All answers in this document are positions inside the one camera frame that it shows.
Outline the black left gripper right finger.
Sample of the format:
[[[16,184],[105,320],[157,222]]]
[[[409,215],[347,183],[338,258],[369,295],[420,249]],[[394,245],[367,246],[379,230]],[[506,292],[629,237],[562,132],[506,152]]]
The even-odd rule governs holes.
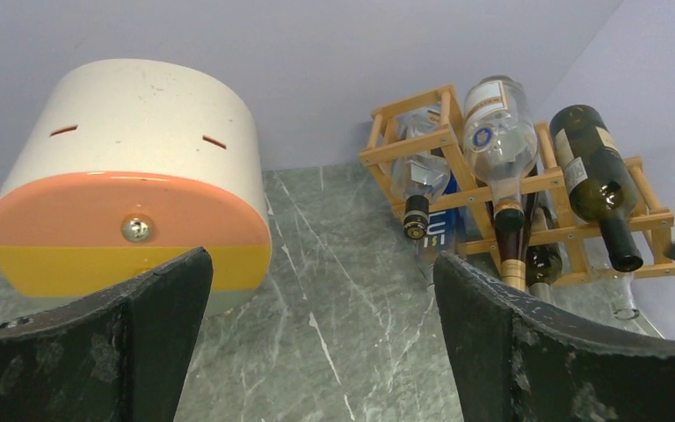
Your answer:
[[[675,421],[675,341],[598,324],[444,252],[433,281],[467,421]]]

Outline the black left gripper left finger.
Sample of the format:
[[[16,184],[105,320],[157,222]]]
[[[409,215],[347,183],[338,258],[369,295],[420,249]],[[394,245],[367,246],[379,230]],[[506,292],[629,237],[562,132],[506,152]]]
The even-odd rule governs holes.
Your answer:
[[[203,248],[0,324],[0,421],[171,421],[207,306]]]

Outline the dark green wine bottle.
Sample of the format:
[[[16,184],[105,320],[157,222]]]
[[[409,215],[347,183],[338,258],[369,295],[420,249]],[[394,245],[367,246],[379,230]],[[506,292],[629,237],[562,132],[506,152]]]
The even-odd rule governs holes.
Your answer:
[[[552,118],[549,133],[573,212],[599,226],[614,270],[631,273],[642,267],[628,226],[638,190],[599,112],[569,105]]]

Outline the large clear glass bottle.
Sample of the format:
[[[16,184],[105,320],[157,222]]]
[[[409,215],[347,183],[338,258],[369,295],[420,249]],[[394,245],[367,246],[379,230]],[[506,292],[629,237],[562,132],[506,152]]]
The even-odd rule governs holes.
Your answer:
[[[505,75],[487,76],[468,91],[462,111],[462,154],[491,190],[495,228],[518,231],[526,222],[521,181],[539,148],[523,85]]]

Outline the dark bottle gold foil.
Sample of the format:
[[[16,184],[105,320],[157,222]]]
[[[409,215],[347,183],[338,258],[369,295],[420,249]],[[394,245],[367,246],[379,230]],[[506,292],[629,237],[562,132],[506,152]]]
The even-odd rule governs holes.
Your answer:
[[[499,274],[501,280],[510,287],[523,292],[526,287],[526,251],[531,236],[534,210],[539,199],[538,192],[522,196],[521,227],[514,231],[495,228],[497,249],[501,258]]]

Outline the blue labelled clear bottle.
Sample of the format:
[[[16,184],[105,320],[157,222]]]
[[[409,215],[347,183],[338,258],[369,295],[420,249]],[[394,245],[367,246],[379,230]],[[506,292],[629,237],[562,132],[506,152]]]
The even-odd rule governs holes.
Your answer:
[[[416,262],[429,291],[434,284],[433,268],[438,255],[442,251],[465,255],[463,244],[467,237],[466,215],[465,207],[430,213],[426,235],[416,241]]]

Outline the clear bottle black cap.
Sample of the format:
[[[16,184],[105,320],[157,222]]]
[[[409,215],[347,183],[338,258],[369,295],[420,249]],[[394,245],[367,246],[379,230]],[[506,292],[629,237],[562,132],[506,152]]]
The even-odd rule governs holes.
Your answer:
[[[428,135],[438,129],[440,105],[420,107],[401,119],[401,139]],[[404,200],[403,233],[412,240],[426,235],[429,206],[446,189],[450,167],[440,149],[422,151],[397,158],[392,165],[391,192]]]

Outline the wooden wine rack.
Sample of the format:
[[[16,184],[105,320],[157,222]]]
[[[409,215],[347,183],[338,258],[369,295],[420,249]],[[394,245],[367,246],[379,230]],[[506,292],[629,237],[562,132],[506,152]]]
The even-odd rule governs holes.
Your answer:
[[[397,115],[413,111],[424,106],[440,105],[439,128],[428,134],[401,141],[397,136]],[[445,211],[450,208],[466,207],[473,215],[482,239],[466,242],[461,250],[469,254],[489,253],[497,265],[502,259],[486,205],[491,201],[491,190],[479,186],[468,164],[462,156],[457,142],[462,134],[462,111],[451,84],[418,93],[417,95],[388,103],[375,108],[371,117],[373,124],[366,147],[360,151],[361,164],[370,170],[375,181],[388,199],[393,214],[398,219],[404,217],[405,201],[391,192],[391,164],[400,157],[416,153],[441,149],[458,183],[458,190],[441,196],[430,205],[431,212]],[[587,260],[582,241],[599,235],[595,224],[580,224],[570,207],[562,169],[555,161],[552,141],[547,125],[540,121],[535,125],[540,143],[540,159],[544,167],[538,174],[522,180],[521,191],[524,194],[544,192],[551,199],[550,210],[555,226],[545,231],[532,233],[530,243],[562,243],[571,270],[556,281],[558,286],[574,285],[590,281],[586,270]],[[642,159],[633,156],[625,159],[625,165],[636,183],[639,199],[632,215],[627,219],[631,232],[643,234],[653,261],[637,269],[637,279],[668,277],[675,275],[675,263],[665,252],[671,243],[671,229],[674,225],[672,211],[660,203],[642,167]]]

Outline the white orange yellow bread box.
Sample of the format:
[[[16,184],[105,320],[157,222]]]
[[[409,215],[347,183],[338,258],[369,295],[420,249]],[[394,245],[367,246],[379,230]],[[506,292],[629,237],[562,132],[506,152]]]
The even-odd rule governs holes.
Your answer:
[[[248,106],[218,79],[168,62],[71,70],[0,189],[1,274],[34,300],[73,300],[196,247],[213,262],[210,316],[250,300],[268,273]]]

